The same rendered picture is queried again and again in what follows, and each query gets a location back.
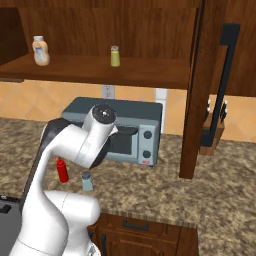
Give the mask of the beige condiment bottle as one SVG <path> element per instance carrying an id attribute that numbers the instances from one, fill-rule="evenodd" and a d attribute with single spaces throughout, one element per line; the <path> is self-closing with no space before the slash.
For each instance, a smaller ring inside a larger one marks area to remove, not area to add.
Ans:
<path id="1" fill-rule="evenodd" d="M 48 45 L 44 41 L 44 37 L 34 36 L 32 48 L 34 52 L 35 63 L 39 66 L 47 66 L 50 63 L 50 56 L 48 53 Z"/>

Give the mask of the grey toaster oven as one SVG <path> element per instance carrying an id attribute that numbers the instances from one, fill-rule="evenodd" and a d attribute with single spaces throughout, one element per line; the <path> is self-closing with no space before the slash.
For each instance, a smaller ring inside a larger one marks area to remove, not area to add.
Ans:
<path id="1" fill-rule="evenodd" d="M 118 132 L 111 136 L 106 158 L 113 161 L 154 166 L 157 164 L 162 107 L 159 103 L 77 97 L 61 116 L 82 126 L 94 105 L 106 104 L 117 115 Z"/>

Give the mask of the wooden base cabinet door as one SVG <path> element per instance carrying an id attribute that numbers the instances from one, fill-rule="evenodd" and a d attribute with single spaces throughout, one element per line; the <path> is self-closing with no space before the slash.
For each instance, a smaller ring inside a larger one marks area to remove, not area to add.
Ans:
<path id="1" fill-rule="evenodd" d="M 107 256 L 176 256 L 177 253 L 176 242 L 104 229 L 91 231 L 92 241 L 98 246 L 102 256 L 103 233 L 106 234 Z"/>

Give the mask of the green shaker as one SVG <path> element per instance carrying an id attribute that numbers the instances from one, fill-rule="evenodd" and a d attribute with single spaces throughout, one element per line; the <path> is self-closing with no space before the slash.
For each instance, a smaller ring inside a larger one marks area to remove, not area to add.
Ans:
<path id="1" fill-rule="evenodd" d="M 120 66 L 120 54 L 119 54 L 119 47 L 112 46 L 111 47 L 111 66 L 112 67 L 119 67 Z"/>

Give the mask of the white wall switch plate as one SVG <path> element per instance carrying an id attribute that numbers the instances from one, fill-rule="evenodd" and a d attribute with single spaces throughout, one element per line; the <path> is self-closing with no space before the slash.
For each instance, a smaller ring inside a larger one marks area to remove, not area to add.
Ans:
<path id="1" fill-rule="evenodd" d="M 164 88 L 155 88 L 154 101 L 156 103 L 159 103 L 162 107 L 161 132 L 164 132 L 165 123 L 166 123 L 166 107 L 167 107 L 167 101 L 168 101 L 168 90 Z"/>

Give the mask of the open wooden cabinet door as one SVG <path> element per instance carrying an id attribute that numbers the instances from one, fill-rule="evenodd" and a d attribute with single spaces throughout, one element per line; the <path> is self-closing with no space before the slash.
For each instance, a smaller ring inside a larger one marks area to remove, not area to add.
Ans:
<path id="1" fill-rule="evenodd" d="M 240 25 L 225 95 L 256 97 L 256 0 L 201 0 L 187 91 L 181 178 L 194 176 L 202 130 L 210 129 L 227 50 L 220 44 L 225 23 Z"/>

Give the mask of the wooden wall cabinet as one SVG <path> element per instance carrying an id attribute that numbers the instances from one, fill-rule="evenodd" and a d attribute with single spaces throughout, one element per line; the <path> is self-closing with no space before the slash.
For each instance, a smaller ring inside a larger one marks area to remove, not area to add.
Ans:
<path id="1" fill-rule="evenodd" d="M 0 77 L 185 89 L 201 0 L 0 0 Z M 35 63 L 43 36 L 50 63 Z M 111 66 L 118 46 L 120 66 Z"/>

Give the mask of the grey shaker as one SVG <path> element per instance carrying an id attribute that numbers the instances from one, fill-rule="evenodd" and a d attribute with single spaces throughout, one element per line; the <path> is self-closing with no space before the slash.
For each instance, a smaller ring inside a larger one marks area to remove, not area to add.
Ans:
<path id="1" fill-rule="evenodd" d="M 84 171 L 82 173 L 82 188 L 84 191 L 92 191 L 93 190 L 93 182 L 92 177 L 89 171 Z"/>

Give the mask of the white wall socket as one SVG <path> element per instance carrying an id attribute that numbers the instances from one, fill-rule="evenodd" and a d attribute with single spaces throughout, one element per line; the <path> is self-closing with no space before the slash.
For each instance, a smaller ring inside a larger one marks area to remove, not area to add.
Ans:
<path id="1" fill-rule="evenodd" d="M 102 97 L 104 99 L 115 98 L 115 86 L 114 85 L 102 85 Z"/>

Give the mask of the red condiment bottle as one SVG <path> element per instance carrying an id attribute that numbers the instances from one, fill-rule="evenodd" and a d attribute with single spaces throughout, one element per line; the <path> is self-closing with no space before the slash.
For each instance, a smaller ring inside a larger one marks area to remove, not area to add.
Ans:
<path id="1" fill-rule="evenodd" d="M 58 171 L 59 180 L 61 183 L 66 183 L 69 180 L 66 163 L 63 159 L 58 158 L 56 161 L 56 168 Z"/>

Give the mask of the wooden drawer front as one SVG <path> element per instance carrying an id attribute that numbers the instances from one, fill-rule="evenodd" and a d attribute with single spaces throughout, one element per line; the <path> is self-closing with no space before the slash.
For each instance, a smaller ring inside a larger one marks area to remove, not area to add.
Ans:
<path id="1" fill-rule="evenodd" d="M 166 237 L 167 239 L 176 239 L 180 234 L 179 226 L 106 213 L 100 215 L 96 224 L 102 228 L 144 233 L 150 236 Z"/>

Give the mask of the grey hob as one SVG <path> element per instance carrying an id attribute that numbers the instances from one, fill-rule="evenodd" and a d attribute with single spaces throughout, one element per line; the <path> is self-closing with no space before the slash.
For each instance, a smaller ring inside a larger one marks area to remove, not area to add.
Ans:
<path id="1" fill-rule="evenodd" d="M 0 256 L 8 256 L 21 229 L 17 198 L 0 195 Z"/>

